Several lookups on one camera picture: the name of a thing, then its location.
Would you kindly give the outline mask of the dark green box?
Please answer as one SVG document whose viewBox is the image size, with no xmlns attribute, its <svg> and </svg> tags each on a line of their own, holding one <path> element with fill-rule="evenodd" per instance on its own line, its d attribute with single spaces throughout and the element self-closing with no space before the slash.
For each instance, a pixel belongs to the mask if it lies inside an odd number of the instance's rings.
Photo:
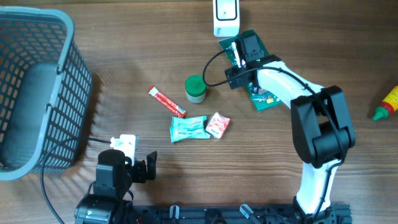
<svg viewBox="0 0 398 224">
<path fill-rule="evenodd" d="M 239 56 L 245 62 L 248 60 L 259 61 L 262 57 L 269 55 L 259 36 L 253 30 L 246 30 L 242 34 L 219 41 L 221 48 L 226 51 L 225 55 L 233 67 L 238 66 L 231 49 L 232 42 L 236 42 Z M 250 90 L 249 86 L 245 86 L 245 88 L 257 111 L 263 111 L 282 103 L 273 93 L 261 87 L 258 90 Z"/>
</svg>

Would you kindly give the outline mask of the teal tissue packet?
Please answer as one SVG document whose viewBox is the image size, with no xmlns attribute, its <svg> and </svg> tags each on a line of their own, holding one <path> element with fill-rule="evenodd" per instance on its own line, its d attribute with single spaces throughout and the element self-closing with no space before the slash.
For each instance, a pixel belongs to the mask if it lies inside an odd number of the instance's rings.
<svg viewBox="0 0 398 224">
<path fill-rule="evenodd" d="M 205 131 L 206 116 L 194 118 L 173 117 L 170 127 L 170 141 L 178 142 L 184 139 L 209 139 L 210 134 Z"/>
</svg>

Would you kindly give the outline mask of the red stick packet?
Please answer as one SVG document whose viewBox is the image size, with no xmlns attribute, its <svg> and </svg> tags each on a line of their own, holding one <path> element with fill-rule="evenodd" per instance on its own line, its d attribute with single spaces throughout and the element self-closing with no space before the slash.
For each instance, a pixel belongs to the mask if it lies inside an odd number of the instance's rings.
<svg viewBox="0 0 398 224">
<path fill-rule="evenodd" d="M 187 112 L 165 96 L 162 92 L 160 92 L 154 85 L 152 85 L 149 89 L 149 94 L 153 96 L 158 102 L 163 104 L 169 111 L 171 111 L 176 117 L 184 118 L 187 115 Z"/>
</svg>

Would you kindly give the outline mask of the clear jar green lid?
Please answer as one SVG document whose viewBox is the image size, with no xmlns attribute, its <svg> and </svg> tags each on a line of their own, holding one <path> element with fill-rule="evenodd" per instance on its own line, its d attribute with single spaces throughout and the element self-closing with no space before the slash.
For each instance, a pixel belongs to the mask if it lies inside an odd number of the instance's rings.
<svg viewBox="0 0 398 224">
<path fill-rule="evenodd" d="M 192 103 L 201 103 L 206 97 L 206 85 L 202 76 L 192 75 L 185 82 L 187 99 Z"/>
</svg>

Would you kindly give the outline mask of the red white snack packet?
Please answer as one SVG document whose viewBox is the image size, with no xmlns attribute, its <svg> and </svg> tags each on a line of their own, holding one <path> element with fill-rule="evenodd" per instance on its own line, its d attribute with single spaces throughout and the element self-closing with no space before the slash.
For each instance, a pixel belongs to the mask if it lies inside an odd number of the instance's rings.
<svg viewBox="0 0 398 224">
<path fill-rule="evenodd" d="M 230 123 L 230 119 L 216 112 L 209 120 L 205 131 L 214 138 L 221 139 Z"/>
</svg>

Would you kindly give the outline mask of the red sauce bottle green cap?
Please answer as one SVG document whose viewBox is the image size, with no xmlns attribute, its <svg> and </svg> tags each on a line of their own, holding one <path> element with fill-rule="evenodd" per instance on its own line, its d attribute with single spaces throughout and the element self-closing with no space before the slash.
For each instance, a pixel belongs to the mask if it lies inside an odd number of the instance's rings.
<svg viewBox="0 0 398 224">
<path fill-rule="evenodd" d="M 380 105 L 374 110 L 373 121 L 387 119 L 390 115 L 397 111 L 397 89 L 398 86 L 395 86 L 382 100 Z"/>
</svg>

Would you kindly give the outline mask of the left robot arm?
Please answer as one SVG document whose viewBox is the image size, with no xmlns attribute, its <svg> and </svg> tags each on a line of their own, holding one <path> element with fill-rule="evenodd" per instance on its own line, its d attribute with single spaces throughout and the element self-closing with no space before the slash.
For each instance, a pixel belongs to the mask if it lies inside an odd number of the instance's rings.
<svg viewBox="0 0 398 224">
<path fill-rule="evenodd" d="M 143 184 L 156 178 L 157 152 L 147 159 L 134 161 L 120 150 L 108 149 L 98 156 L 96 180 L 75 209 L 75 222 L 89 223 L 142 223 L 132 200 L 125 200 L 133 183 Z"/>
</svg>

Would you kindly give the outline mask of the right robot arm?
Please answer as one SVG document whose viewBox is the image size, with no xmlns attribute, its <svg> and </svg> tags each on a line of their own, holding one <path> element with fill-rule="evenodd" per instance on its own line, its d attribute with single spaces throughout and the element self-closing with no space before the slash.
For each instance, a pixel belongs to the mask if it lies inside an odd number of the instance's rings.
<svg viewBox="0 0 398 224">
<path fill-rule="evenodd" d="M 225 71 L 232 89 L 266 89 L 290 109 L 294 148 L 303 162 L 295 197 L 302 220 L 315 222 L 331 213 L 330 191 L 336 170 L 355 144 L 343 90 L 314 84 L 266 52 L 252 30 L 219 42 L 232 63 Z"/>
</svg>

